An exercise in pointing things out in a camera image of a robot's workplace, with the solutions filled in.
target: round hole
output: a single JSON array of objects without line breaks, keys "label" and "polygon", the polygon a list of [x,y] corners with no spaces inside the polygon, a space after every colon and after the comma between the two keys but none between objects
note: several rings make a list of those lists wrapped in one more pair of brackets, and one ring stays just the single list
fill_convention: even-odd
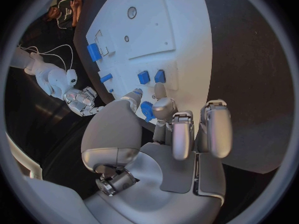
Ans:
[{"label": "round hole", "polygon": [[133,19],[136,16],[136,14],[137,14],[137,10],[135,7],[132,6],[128,9],[128,18],[129,19]]}]

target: black t-shirt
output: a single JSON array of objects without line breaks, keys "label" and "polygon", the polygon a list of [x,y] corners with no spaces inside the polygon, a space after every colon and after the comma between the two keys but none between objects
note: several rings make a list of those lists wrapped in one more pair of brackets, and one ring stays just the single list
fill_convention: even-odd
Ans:
[{"label": "black t-shirt", "polygon": [[58,4],[61,16],[57,19],[58,27],[61,29],[73,29],[73,10],[71,0],[61,0]]}]

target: cable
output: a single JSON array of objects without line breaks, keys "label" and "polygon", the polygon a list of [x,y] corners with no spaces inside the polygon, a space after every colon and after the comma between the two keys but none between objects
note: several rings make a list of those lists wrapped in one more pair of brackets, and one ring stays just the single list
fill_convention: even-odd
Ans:
[{"label": "cable", "polygon": [[30,50],[30,51],[34,51],[34,52],[36,52],[37,54],[48,55],[48,56],[57,56],[57,57],[59,57],[60,60],[62,61],[63,65],[64,65],[64,70],[66,71],[66,65],[65,65],[65,63],[64,63],[64,60],[63,60],[60,56],[58,56],[58,55],[56,55],[56,54],[44,54],[44,53],[37,52],[36,50],[30,49],[30,48],[24,48],[24,47],[21,47],[21,46],[19,46],[19,47],[20,47],[22,50]]},{"label": "cable", "polygon": [[71,47],[70,45],[68,45],[68,44],[63,44],[63,45],[57,46],[57,47],[55,47],[54,49],[49,50],[49,51],[46,51],[46,52],[43,52],[43,53],[40,53],[40,52],[38,51],[38,48],[37,48],[36,46],[29,46],[29,47],[27,47],[27,48],[24,48],[24,47],[21,47],[21,46],[19,46],[19,47],[22,48],[23,50],[27,50],[27,49],[28,49],[28,50],[31,50],[31,51],[35,51],[35,50],[32,50],[32,49],[29,49],[29,48],[33,47],[33,48],[35,48],[35,49],[37,50],[37,51],[35,51],[36,53],[41,54],[41,55],[48,55],[47,53],[49,53],[49,52],[51,52],[51,51],[54,51],[54,50],[56,50],[57,48],[62,47],[62,46],[68,46],[68,47],[71,49],[72,59],[71,59],[70,69],[72,69],[73,59],[74,59],[74,54],[73,54],[73,49],[72,49],[72,47]]}]

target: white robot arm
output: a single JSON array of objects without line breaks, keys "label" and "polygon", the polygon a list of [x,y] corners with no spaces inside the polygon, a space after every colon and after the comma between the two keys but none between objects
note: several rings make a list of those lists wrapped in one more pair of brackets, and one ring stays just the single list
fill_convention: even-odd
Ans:
[{"label": "white robot arm", "polygon": [[78,90],[75,70],[65,71],[54,64],[45,63],[41,55],[27,53],[17,48],[12,59],[12,67],[36,77],[38,85],[49,95],[64,100],[70,109],[80,116],[96,114],[102,107],[95,108],[94,100],[97,93],[91,88]]}]

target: black background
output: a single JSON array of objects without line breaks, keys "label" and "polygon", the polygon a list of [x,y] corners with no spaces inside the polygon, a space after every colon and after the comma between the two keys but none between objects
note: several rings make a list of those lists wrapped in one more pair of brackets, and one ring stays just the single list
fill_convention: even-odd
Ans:
[{"label": "black background", "polygon": [[[0,32],[2,28],[7,24],[9,17],[15,13],[17,8],[26,0],[0,0],[1,3],[1,23]],[[299,0],[275,0],[284,11],[289,21],[292,23],[296,32],[298,32],[299,20],[298,20],[298,8]],[[26,211],[18,203],[13,193],[6,185],[6,182],[2,175],[0,175],[0,219],[2,223],[34,223],[34,220],[26,213]],[[299,198],[297,186],[299,184],[298,175],[295,178],[291,188],[284,196],[282,201],[273,210],[263,223],[273,223],[277,220],[284,220],[290,222],[295,220],[297,210],[296,203]]]}]

